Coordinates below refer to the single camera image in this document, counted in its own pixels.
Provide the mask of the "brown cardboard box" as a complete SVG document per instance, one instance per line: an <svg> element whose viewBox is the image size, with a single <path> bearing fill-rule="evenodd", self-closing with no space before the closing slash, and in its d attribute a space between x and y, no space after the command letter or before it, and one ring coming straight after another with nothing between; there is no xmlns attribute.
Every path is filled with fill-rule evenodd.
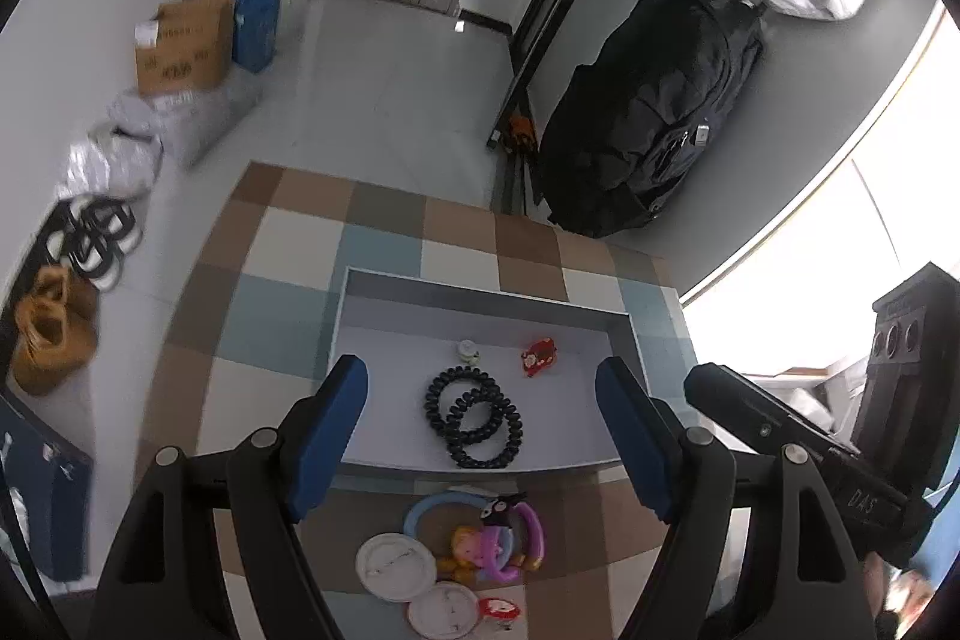
<svg viewBox="0 0 960 640"><path fill-rule="evenodd" d="M231 64L233 0L164 3L135 26L137 89L143 96L217 88Z"/></svg>

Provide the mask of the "red white small charm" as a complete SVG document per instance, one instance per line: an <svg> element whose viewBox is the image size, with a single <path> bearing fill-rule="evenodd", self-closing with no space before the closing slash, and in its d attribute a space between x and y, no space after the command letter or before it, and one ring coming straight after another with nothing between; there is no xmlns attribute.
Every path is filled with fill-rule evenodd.
<svg viewBox="0 0 960 640"><path fill-rule="evenodd" d="M509 630L523 615L523 610L509 599L489 596L478 601L478 615L482 626Z"/></svg>

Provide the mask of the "white plastic bag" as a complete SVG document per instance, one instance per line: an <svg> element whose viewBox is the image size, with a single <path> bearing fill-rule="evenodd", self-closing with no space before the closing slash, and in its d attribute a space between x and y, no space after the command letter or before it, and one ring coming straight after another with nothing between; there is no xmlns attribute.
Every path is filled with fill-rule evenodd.
<svg viewBox="0 0 960 640"><path fill-rule="evenodd" d="M153 190L161 159L163 148L156 136L99 125L68 147L55 193L60 200L86 195L138 200Z"/></svg>

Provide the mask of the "white round badge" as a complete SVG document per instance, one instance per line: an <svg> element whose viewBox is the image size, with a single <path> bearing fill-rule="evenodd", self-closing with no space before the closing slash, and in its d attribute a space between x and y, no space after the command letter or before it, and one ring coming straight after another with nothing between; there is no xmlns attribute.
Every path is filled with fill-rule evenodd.
<svg viewBox="0 0 960 640"><path fill-rule="evenodd" d="M355 572L363 588L387 603L410 603L436 583L436 559L415 537L381 533L359 546Z"/></svg>
<svg viewBox="0 0 960 640"><path fill-rule="evenodd" d="M407 606L410 627L421 638L457 640L480 622L477 594L452 581L439 581Z"/></svg>

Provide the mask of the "checkered tablecloth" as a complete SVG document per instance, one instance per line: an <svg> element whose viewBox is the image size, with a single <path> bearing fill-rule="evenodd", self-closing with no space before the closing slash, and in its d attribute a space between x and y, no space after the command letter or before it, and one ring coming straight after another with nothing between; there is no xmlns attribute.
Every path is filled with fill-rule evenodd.
<svg viewBox="0 0 960 640"><path fill-rule="evenodd" d="M526 218L382 185L247 166L206 236L167 328L142 445L231 447L313 388L334 349L348 269L590 305L630 317L656 395L692 367L679 296L659 259ZM508 598L530 638L610 638L664 541L619 468L521 479L544 520L544 565Z"/></svg>

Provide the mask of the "tan boots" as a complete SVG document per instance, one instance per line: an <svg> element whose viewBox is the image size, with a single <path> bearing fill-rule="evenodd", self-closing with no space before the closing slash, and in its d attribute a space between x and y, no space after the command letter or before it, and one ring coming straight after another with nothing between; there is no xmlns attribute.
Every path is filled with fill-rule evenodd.
<svg viewBox="0 0 960 640"><path fill-rule="evenodd" d="M96 353L99 294L73 269L46 265L14 307L18 342L11 373L23 392L46 396Z"/></svg>

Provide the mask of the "red hair clip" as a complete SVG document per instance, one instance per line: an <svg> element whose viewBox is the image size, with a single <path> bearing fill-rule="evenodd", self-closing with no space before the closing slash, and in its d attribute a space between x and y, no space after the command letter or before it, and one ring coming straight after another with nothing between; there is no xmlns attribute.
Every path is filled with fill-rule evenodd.
<svg viewBox="0 0 960 640"><path fill-rule="evenodd" d="M556 351L556 344L553 339L537 339L521 354L524 374L528 377L535 377L542 370L548 369L550 365L555 364L556 354L558 354L558 351Z"/></svg>

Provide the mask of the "black white sneakers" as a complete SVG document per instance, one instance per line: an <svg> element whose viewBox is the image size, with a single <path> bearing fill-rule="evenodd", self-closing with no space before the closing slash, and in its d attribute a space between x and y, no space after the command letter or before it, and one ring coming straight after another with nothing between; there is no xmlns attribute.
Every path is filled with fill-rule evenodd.
<svg viewBox="0 0 960 640"><path fill-rule="evenodd" d="M65 266L99 292L114 289L125 257L139 247L142 228L119 198L82 195L53 208L43 239L46 262Z"/></svg>

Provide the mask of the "grey jewelry tray box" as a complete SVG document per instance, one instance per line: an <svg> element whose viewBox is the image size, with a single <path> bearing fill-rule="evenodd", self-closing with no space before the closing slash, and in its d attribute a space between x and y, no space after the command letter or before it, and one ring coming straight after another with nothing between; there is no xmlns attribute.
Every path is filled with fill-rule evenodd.
<svg viewBox="0 0 960 640"><path fill-rule="evenodd" d="M521 354L544 338L555 341L555 364L528 377ZM457 356L461 339L477 344L477 365ZM596 370L617 356L644 374L628 315L359 268L343 278L331 354L353 354L368 370L347 463L410 473L457 473L439 432L446 422L459 432L498 425L467 447L477 473L615 463Z"/></svg>

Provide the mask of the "small white round pin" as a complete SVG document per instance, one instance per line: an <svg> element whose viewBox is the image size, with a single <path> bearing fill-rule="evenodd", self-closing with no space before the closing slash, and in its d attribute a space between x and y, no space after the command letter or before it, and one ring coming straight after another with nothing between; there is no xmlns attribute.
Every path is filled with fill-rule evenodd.
<svg viewBox="0 0 960 640"><path fill-rule="evenodd" d="M471 339L461 339L457 343L457 356L467 365L477 365L480 362L480 349Z"/></svg>

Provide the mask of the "grey plastic mailer bag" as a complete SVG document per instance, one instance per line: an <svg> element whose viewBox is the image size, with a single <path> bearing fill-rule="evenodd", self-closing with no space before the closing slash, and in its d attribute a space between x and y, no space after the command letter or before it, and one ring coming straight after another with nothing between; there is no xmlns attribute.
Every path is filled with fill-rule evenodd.
<svg viewBox="0 0 960 640"><path fill-rule="evenodd" d="M258 74L231 68L221 85L205 91L121 92L107 106L107 118L130 135L158 138L164 157L189 170L256 107L262 91Z"/></svg>

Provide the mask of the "blue cardboard box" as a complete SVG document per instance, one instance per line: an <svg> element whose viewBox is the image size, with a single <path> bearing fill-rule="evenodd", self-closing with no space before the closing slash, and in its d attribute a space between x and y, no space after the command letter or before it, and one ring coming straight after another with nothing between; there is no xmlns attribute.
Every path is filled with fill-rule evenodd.
<svg viewBox="0 0 960 640"><path fill-rule="evenodd" d="M280 0L233 0L233 62L260 73L274 61Z"/></svg>

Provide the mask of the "black backpack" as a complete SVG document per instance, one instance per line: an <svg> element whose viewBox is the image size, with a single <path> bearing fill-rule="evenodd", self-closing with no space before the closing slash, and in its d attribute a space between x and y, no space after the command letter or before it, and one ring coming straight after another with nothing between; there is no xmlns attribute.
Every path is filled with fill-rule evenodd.
<svg viewBox="0 0 960 640"><path fill-rule="evenodd" d="M540 138L548 219L600 239L655 220L763 52L758 0L638 0L579 65Z"/></svg>

